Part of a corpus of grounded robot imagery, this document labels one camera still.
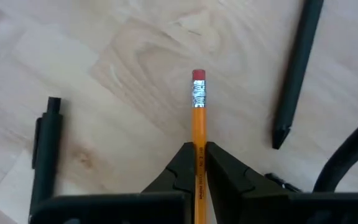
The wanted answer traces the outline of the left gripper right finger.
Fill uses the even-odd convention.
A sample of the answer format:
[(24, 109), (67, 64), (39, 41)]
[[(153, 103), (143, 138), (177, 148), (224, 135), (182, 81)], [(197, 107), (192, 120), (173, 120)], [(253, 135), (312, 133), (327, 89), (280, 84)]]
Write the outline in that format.
[(287, 223), (289, 191), (265, 178), (214, 142), (208, 142), (207, 174), (216, 221)]

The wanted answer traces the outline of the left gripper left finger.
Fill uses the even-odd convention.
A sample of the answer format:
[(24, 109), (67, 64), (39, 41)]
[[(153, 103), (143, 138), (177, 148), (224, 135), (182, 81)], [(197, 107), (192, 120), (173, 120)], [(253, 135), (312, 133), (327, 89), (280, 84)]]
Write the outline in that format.
[(194, 223), (195, 147), (192, 142), (182, 145), (160, 175), (142, 193), (175, 192), (185, 195), (185, 223)]

